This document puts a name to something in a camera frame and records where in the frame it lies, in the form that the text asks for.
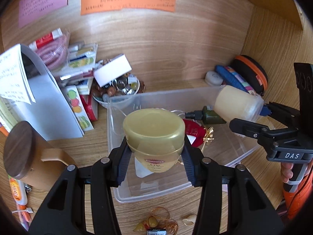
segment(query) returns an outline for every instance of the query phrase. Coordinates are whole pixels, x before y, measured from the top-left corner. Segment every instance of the pink cable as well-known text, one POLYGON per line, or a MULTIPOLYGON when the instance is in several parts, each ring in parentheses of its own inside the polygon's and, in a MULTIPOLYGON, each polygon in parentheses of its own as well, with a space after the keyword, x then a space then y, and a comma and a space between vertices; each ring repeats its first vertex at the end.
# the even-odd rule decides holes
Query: pink cable
POLYGON ((67 41, 67 36, 63 35, 36 51, 49 70, 63 65, 67 59, 67 41))

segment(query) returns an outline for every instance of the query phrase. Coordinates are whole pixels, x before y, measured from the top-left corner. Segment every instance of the brown mug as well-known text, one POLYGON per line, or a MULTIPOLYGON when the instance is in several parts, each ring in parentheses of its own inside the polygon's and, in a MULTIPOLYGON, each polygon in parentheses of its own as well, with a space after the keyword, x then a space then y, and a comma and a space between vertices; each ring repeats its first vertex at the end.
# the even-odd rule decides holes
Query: brown mug
POLYGON ((27 121, 13 127, 4 145, 7 173, 45 191, 70 164, 74 160, 62 149, 53 148, 27 121))

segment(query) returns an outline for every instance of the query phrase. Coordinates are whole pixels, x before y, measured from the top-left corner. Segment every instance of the gold bottle cap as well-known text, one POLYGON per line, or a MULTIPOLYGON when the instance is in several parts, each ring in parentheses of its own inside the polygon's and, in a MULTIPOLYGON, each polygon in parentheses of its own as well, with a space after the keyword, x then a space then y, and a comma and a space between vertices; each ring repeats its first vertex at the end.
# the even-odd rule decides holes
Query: gold bottle cap
POLYGON ((184 145, 185 123, 162 109, 142 109, 126 116, 123 129, 128 145, 149 155, 163 155, 184 145))

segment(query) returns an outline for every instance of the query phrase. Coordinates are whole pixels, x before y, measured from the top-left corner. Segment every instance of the human hand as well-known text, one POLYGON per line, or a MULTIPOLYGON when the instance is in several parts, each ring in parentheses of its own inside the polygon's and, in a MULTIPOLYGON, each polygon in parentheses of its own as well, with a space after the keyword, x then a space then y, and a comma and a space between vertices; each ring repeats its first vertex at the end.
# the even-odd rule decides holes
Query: human hand
MULTIPOLYGON (((288 183, 289 179, 292 178, 293 173, 292 173, 292 168, 293 168, 292 163, 281 163, 281 180, 284 183, 288 183)), ((308 164, 308 168, 306 169, 306 173, 304 174, 304 176, 308 175, 311 168, 313 165, 313 159, 312 161, 308 164)))

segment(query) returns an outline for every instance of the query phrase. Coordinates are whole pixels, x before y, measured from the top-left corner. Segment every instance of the pink sticky note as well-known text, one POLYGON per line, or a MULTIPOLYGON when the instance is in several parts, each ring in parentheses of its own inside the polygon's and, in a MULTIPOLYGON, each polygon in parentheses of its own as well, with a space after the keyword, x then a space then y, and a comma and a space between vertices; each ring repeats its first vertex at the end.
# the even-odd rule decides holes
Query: pink sticky note
POLYGON ((18 27, 67 5, 67 0, 21 0, 19 3, 18 27))

